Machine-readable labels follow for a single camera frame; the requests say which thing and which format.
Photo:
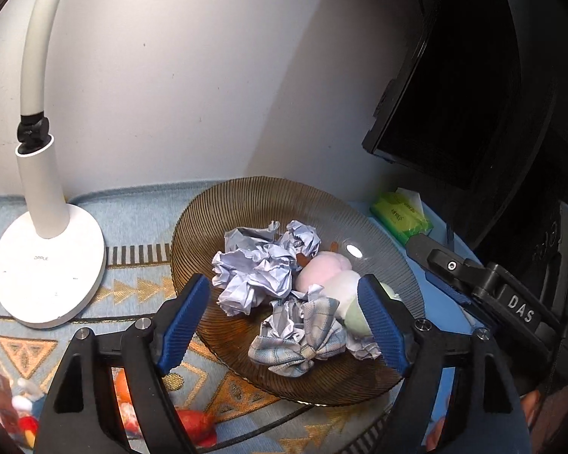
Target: white wall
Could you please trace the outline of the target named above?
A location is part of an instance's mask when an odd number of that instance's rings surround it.
[[[0,195],[34,0],[0,13]],[[67,195],[269,174],[369,199],[409,172],[362,150],[415,0],[62,0],[46,114]]]

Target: plaid fabric bow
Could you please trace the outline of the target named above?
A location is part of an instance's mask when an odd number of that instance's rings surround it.
[[[255,363],[269,365],[270,371],[287,377],[299,377],[314,365],[314,359],[325,360],[346,347],[345,328],[334,318],[339,301],[320,297],[301,306],[304,336],[299,343],[293,339],[261,334],[253,339],[248,357]]]

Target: patterned tablecloth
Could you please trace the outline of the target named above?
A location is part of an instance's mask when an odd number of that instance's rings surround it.
[[[27,328],[0,305],[0,373],[11,380],[14,394],[19,393],[18,377],[48,390],[80,327],[91,327],[97,334],[123,330],[175,296],[169,263],[174,226],[191,199],[212,184],[102,192],[71,200],[88,210],[103,230],[108,249],[103,282],[80,315],[50,330]],[[24,212],[21,198],[0,198],[0,236]],[[197,337],[165,384],[175,406],[215,416],[218,442],[226,444],[218,452],[227,454],[336,452],[377,421],[395,393],[352,407],[307,410],[251,386],[219,363]],[[248,440],[228,442],[266,426]],[[142,440],[131,440],[131,445],[147,452]]]

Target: green tissue package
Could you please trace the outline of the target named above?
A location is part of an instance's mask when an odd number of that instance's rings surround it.
[[[413,235],[428,234],[433,228],[423,213],[420,196],[414,191],[400,188],[394,193],[383,193],[370,211],[403,246]]]

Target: blue table surface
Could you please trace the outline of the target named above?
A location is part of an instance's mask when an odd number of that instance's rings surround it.
[[[418,281],[419,287],[421,288],[423,301],[425,303],[426,318],[443,331],[471,334],[471,324],[465,317],[465,314],[461,311],[459,305],[426,280],[425,271],[406,255],[404,247],[385,229],[385,227],[383,227],[383,225],[381,225],[376,218],[371,215],[369,205],[366,203],[350,203],[350,205],[370,218],[374,224],[378,225],[404,255],[410,269]],[[433,229],[429,233],[429,237],[441,244],[444,244],[446,241],[446,223],[424,203],[423,212],[433,224]],[[471,252],[471,249],[469,249],[456,234],[454,235],[454,251],[463,258],[470,258],[479,262],[476,255]],[[442,373],[440,388],[438,390],[434,409],[431,414],[431,422],[426,434],[431,430],[433,423],[446,414],[448,397],[453,388],[453,379],[454,369],[445,368]]]

